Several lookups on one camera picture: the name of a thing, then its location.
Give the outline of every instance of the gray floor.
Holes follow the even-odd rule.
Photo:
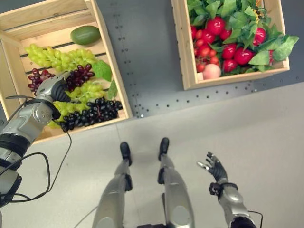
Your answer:
[[[216,197],[208,193],[213,179],[195,165],[207,151],[222,160],[246,206],[264,214],[265,228],[302,227],[303,96],[304,83],[300,83],[73,134],[71,152],[53,191],[34,202],[5,206],[3,227],[73,228],[98,204],[120,161],[122,141],[133,153],[134,189],[126,194],[125,227],[164,222],[163,186],[156,182],[156,157],[164,136],[171,139],[169,155],[188,186],[196,227],[227,227]],[[28,153],[45,152],[54,176],[67,145],[68,138],[62,137],[34,145]],[[24,161],[19,172],[20,192],[34,196],[45,189],[40,158]],[[93,216],[78,227],[89,228]]]

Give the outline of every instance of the robotic hand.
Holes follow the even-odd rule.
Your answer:
[[[211,195],[218,197],[229,228],[256,228],[243,204],[243,197],[239,194],[237,185],[229,183],[227,173],[215,155],[208,152],[207,157],[208,164],[200,161],[197,164],[215,178],[216,183],[210,184],[209,191]]]
[[[44,126],[60,117],[53,102],[71,101],[65,93],[68,76],[69,72],[65,72],[43,81],[36,98],[27,101],[18,117],[10,121],[0,133],[0,207],[11,202],[21,183],[22,178],[16,172],[21,162],[5,172],[3,170],[24,156]]]

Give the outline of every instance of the red tomato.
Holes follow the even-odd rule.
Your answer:
[[[250,50],[248,49],[243,50],[242,47],[239,47],[234,54],[234,60],[240,65],[245,65],[249,63],[253,55],[254,53],[251,52]]]
[[[198,55],[198,51],[199,51],[198,48],[195,48],[195,49],[194,49],[194,56],[197,56],[197,55]]]
[[[224,51],[222,53],[223,59],[232,59],[234,53],[236,52],[236,49],[237,49],[236,43],[226,44],[224,47]]]
[[[211,64],[217,64],[219,61],[218,61],[219,59],[217,58],[217,57],[212,57],[211,59],[210,59],[210,63]]]
[[[253,40],[254,46],[259,46],[260,44],[264,43],[266,40],[266,31],[263,28],[257,28],[255,39]]]
[[[201,38],[206,43],[211,43],[211,44],[215,40],[215,36],[211,32],[209,32],[207,29],[202,30]]]
[[[221,17],[215,17],[207,22],[207,30],[213,35],[218,36],[225,29],[225,21]]]
[[[269,51],[269,64],[271,64],[274,61],[274,58],[272,56],[273,50]]]
[[[198,48],[203,46],[204,44],[204,41],[202,39],[198,39],[196,42],[195,42],[195,46],[197,46]]]
[[[225,39],[227,39],[228,37],[230,37],[231,33],[232,33],[232,30],[226,30],[226,29],[224,29],[224,30],[221,32],[221,34],[219,35],[219,37],[220,37],[222,40],[225,40]]]
[[[203,34],[203,30],[197,30],[195,33],[195,39],[201,39]]]
[[[235,68],[237,68],[238,63],[234,61],[233,59],[227,59],[223,63],[223,69],[225,73],[230,73],[233,71]]]
[[[205,48],[210,48],[208,44],[203,44],[201,47],[199,47],[198,49],[198,55],[200,54],[200,52],[205,49]]]
[[[198,73],[201,73],[201,72],[203,72],[204,70],[205,70],[205,65],[204,65],[204,64],[198,63],[198,64],[196,65],[196,71],[197,71]]]
[[[215,50],[211,50],[209,53],[210,57],[214,57],[217,54],[217,52]]]
[[[195,34],[196,34],[196,27],[191,25],[191,35],[192,35],[192,39],[195,39]]]
[[[202,57],[207,57],[210,53],[210,48],[206,47],[199,52],[199,55]]]

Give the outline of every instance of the wire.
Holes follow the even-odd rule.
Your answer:
[[[9,119],[7,120],[6,124],[4,125],[4,127],[6,127],[6,125],[8,125],[8,123],[12,120],[12,118],[16,115],[16,113],[23,107],[23,105],[28,101],[28,98],[30,99],[34,99],[31,96],[25,96],[25,95],[17,95],[17,96],[8,96],[6,97],[6,99],[18,99],[18,98],[25,98],[25,101],[14,111],[14,113],[9,117]]]
[[[65,161],[65,159],[66,159],[66,157],[67,157],[67,154],[69,153],[70,148],[71,148],[71,146],[72,146],[72,138],[71,138],[71,136],[70,136],[70,134],[69,134],[68,132],[67,132],[67,135],[68,135],[68,137],[69,137],[69,139],[70,139],[70,144],[69,144],[69,147],[68,147],[68,149],[67,149],[67,151],[66,151],[66,154],[64,155],[64,157],[63,157],[63,159],[62,159],[62,161],[61,161],[61,163],[60,163],[60,166],[59,166],[59,168],[58,168],[58,170],[57,170],[57,173],[56,173],[56,175],[55,175],[55,178],[54,178],[52,184],[51,184],[51,175],[50,175],[48,157],[47,157],[44,153],[41,153],[41,152],[35,152],[35,153],[31,153],[31,154],[29,154],[29,155],[26,155],[26,156],[24,156],[23,158],[16,160],[15,162],[13,162],[12,164],[10,164],[8,167],[6,167],[4,170],[2,170],[2,171],[0,172],[0,176],[1,176],[4,172],[6,172],[8,169],[10,169],[12,166],[14,166],[16,163],[19,163],[19,162],[21,162],[22,160],[24,160],[24,159],[26,159],[26,158],[28,158],[28,157],[34,156],[34,155],[41,155],[41,156],[44,157],[44,159],[45,159],[45,161],[46,161],[47,174],[48,174],[48,175],[47,175],[47,181],[48,181],[48,182],[47,182],[47,189],[46,189],[45,192],[43,192],[43,193],[41,193],[41,194],[35,196],[34,198],[30,198],[30,197],[28,197],[28,196],[26,196],[26,195],[24,195],[24,194],[21,194],[21,193],[15,193],[15,194],[1,194],[0,197],[7,197],[7,196],[9,196],[9,197],[11,197],[11,196],[22,196],[22,197],[24,197],[24,198],[26,198],[26,199],[23,199],[23,200],[22,200],[22,199],[21,199],[21,200],[12,200],[12,201],[11,201],[11,203],[22,203],[22,202],[28,202],[28,201],[32,201],[32,200],[39,199],[39,198],[43,197],[45,194],[47,194],[48,192],[50,192],[50,191],[52,190],[52,188],[54,187],[54,184],[55,184],[55,182],[56,182],[56,180],[57,180],[57,177],[58,177],[58,175],[59,175],[59,172],[60,172],[60,170],[61,170],[61,167],[62,167],[62,165],[63,165],[63,162]]]
[[[251,212],[251,213],[256,213],[258,215],[261,216],[261,223],[260,223],[260,228],[262,228],[262,224],[263,224],[263,214],[260,213],[260,212],[257,212],[257,211],[253,211],[253,210],[249,210],[248,212]]]

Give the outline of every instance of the wooden slat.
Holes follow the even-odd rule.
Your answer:
[[[8,42],[2,42],[2,46],[17,95],[31,96],[18,48]]]
[[[74,133],[77,133],[77,132],[82,132],[82,131],[90,130],[90,129],[93,129],[93,128],[106,126],[106,125],[109,125],[109,124],[114,124],[116,122],[127,119],[123,110],[118,111],[118,115],[119,115],[119,117],[116,118],[116,119],[113,119],[113,120],[110,120],[110,121],[105,121],[105,122],[102,122],[102,123],[99,123],[99,124],[97,123],[97,124],[94,124],[94,125],[91,125],[91,126],[88,126],[88,127],[76,128],[72,131],[69,131],[69,133],[74,134]],[[60,136],[63,136],[65,134],[66,133],[64,133],[61,129],[51,129],[50,127],[46,126],[43,129],[41,135],[35,140],[34,144],[41,143],[41,142],[46,141],[46,140],[52,140],[52,139],[58,138]]]
[[[16,39],[15,37],[7,34],[6,32],[3,32],[0,30],[0,40],[3,40],[5,42],[11,43],[16,47],[21,47],[21,41]]]
[[[285,31],[285,24],[284,24],[284,17],[283,17],[283,10],[282,4],[280,0],[264,0],[265,8],[267,9],[267,14],[271,17],[271,24],[276,24],[278,30],[286,34]],[[289,67],[289,58],[282,61],[283,68]]]
[[[9,29],[6,30],[6,32],[19,40],[23,40],[69,27],[91,23],[93,21],[94,18],[92,17],[91,12],[87,9],[66,14],[64,16],[31,23],[18,28]]]
[[[96,16],[94,14],[94,10],[93,10],[93,6],[92,6],[92,3],[91,3],[91,0],[84,0],[84,1],[85,1],[86,7],[91,11],[92,16],[94,17],[94,19],[96,21]]]
[[[48,0],[0,14],[0,29],[7,30],[35,21],[84,10],[83,0]]]
[[[187,0],[171,0],[173,15],[175,19],[175,30],[177,34],[180,67],[182,72],[184,89],[188,89],[196,83],[195,58],[192,37],[190,33],[190,19],[187,7]]]
[[[91,25],[91,26],[98,27],[96,22],[83,24],[81,26],[85,26],[85,25]],[[19,48],[19,53],[20,53],[20,55],[26,54],[26,51],[24,50],[24,47],[28,47],[31,44],[36,44],[39,47],[45,48],[47,46],[54,47],[54,46],[59,46],[59,45],[62,45],[62,44],[70,43],[70,42],[72,42],[70,34],[74,29],[76,29],[78,27],[79,26],[74,26],[74,27],[63,29],[63,30],[43,34],[41,36],[24,39],[24,40],[21,41],[22,47]],[[88,48],[88,47],[91,47],[93,45],[95,45],[95,44],[85,45],[85,46],[82,46],[82,47],[83,48]]]
[[[107,55],[98,56],[97,59],[102,59],[104,62],[109,63],[109,59],[108,59]],[[30,72],[34,68],[36,68],[36,69],[42,68],[38,64],[32,62],[28,57],[22,57],[21,61],[22,61],[25,72]]]
[[[217,86],[235,82],[243,82],[249,80],[256,80],[259,78],[268,77],[271,75],[280,74],[282,72],[288,71],[288,69],[274,69],[269,70],[264,73],[262,72],[254,72],[254,73],[247,73],[247,74],[240,74],[240,75],[233,75],[227,77],[220,77],[216,79],[209,79],[209,80],[201,80],[198,81],[197,84],[193,85],[191,89],[202,88],[202,87],[209,87],[209,86]]]
[[[122,105],[123,105],[123,110],[125,112],[126,118],[131,118],[132,117],[132,111],[128,102],[128,97],[127,93],[124,88],[123,80],[119,72],[118,64],[116,62],[115,54],[113,51],[113,47],[111,44],[111,40],[108,34],[108,30],[105,24],[104,17],[102,16],[100,9],[98,8],[95,0],[86,0],[86,4],[92,4],[92,7],[88,7],[89,9],[93,10],[92,15],[95,15],[99,31],[101,33],[101,38],[104,42],[104,46],[106,49],[107,57],[109,59],[109,65],[111,67],[112,73],[113,73],[113,78],[116,82],[117,86],[117,94],[118,96],[122,99]]]
[[[6,57],[3,50],[3,41],[0,40],[0,101],[8,119],[10,115],[20,106],[18,99],[5,99],[7,96],[17,95],[13,80],[10,75],[10,69],[6,62]]]

